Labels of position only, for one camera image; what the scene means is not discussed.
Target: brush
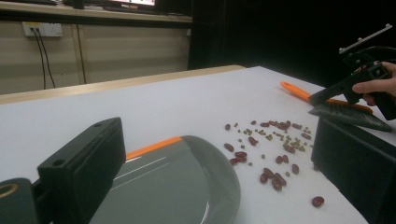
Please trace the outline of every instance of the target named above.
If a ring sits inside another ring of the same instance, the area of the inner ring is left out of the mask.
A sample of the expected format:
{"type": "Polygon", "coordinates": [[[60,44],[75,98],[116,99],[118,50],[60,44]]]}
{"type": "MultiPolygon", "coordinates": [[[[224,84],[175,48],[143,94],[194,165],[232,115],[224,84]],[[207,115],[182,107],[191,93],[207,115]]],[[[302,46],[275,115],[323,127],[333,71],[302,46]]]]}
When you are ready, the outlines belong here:
{"type": "MultiPolygon", "coordinates": [[[[283,81],[280,85],[295,96],[311,104],[309,101],[310,94],[308,92],[288,82],[283,81]]],[[[350,105],[345,101],[329,99],[322,104],[315,105],[308,113],[324,119],[334,119],[382,132],[392,132],[392,128],[387,123],[374,116],[373,110],[364,105],[350,105]]]]}

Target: cable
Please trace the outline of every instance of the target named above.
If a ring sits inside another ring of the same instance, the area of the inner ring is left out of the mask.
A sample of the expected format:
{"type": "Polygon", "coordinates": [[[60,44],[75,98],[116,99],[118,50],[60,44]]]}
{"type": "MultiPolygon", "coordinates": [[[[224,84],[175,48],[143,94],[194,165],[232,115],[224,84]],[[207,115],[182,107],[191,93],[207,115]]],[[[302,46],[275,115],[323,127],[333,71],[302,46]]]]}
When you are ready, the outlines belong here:
{"type": "Polygon", "coordinates": [[[41,55],[41,65],[43,67],[43,78],[44,78],[44,90],[47,88],[46,87],[46,69],[44,68],[44,59],[43,59],[43,51],[41,51],[41,46],[40,46],[40,42],[38,42],[38,37],[37,34],[35,33],[35,29],[31,28],[31,30],[33,31],[33,33],[35,34],[35,41],[37,42],[38,48],[40,49],[40,55],[41,55]]]}
{"type": "Polygon", "coordinates": [[[43,42],[43,39],[41,38],[40,32],[38,32],[38,37],[40,38],[40,42],[41,42],[41,45],[43,46],[44,54],[46,55],[46,59],[47,59],[47,68],[49,69],[49,77],[50,77],[50,80],[52,81],[53,88],[55,89],[55,88],[56,88],[56,87],[55,87],[55,82],[53,81],[52,73],[50,72],[50,61],[49,61],[49,56],[47,55],[46,47],[44,46],[44,42],[43,42]]]}

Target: wall outlet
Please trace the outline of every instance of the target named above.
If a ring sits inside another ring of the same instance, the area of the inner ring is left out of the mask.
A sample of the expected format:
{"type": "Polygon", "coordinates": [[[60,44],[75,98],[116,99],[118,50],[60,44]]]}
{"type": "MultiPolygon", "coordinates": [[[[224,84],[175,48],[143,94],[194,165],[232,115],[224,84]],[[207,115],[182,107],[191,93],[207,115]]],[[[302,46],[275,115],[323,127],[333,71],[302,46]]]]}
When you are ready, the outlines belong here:
{"type": "Polygon", "coordinates": [[[43,23],[43,27],[46,36],[63,36],[60,23],[43,23]]]}
{"type": "Polygon", "coordinates": [[[62,25],[60,23],[44,23],[35,21],[23,21],[23,31],[26,36],[63,36],[62,25]]]}

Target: person's hand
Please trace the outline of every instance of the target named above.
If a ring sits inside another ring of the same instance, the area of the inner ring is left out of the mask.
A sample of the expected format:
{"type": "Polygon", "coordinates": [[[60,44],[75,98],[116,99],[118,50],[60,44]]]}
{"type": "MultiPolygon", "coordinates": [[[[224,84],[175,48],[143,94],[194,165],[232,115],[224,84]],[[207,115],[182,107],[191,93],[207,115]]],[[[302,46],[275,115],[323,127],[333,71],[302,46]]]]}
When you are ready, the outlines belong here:
{"type": "Polygon", "coordinates": [[[396,64],[383,62],[382,65],[387,69],[390,78],[360,82],[352,87],[354,92],[364,93],[363,100],[367,102],[367,105],[375,105],[375,98],[369,94],[374,91],[387,92],[396,99],[396,64]]]}

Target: white wall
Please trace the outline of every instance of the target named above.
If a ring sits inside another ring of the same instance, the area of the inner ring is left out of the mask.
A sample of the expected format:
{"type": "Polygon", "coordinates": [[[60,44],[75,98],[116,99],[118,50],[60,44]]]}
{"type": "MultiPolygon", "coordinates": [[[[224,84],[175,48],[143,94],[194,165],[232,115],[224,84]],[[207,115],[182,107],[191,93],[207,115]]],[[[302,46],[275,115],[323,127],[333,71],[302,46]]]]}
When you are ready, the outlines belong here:
{"type": "MultiPolygon", "coordinates": [[[[69,24],[62,29],[63,37],[43,37],[56,87],[187,70],[187,30],[69,24]]],[[[47,66],[46,74],[52,88],[47,66]]],[[[21,22],[0,21],[0,94],[43,86],[35,38],[24,35],[21,22]]]]}

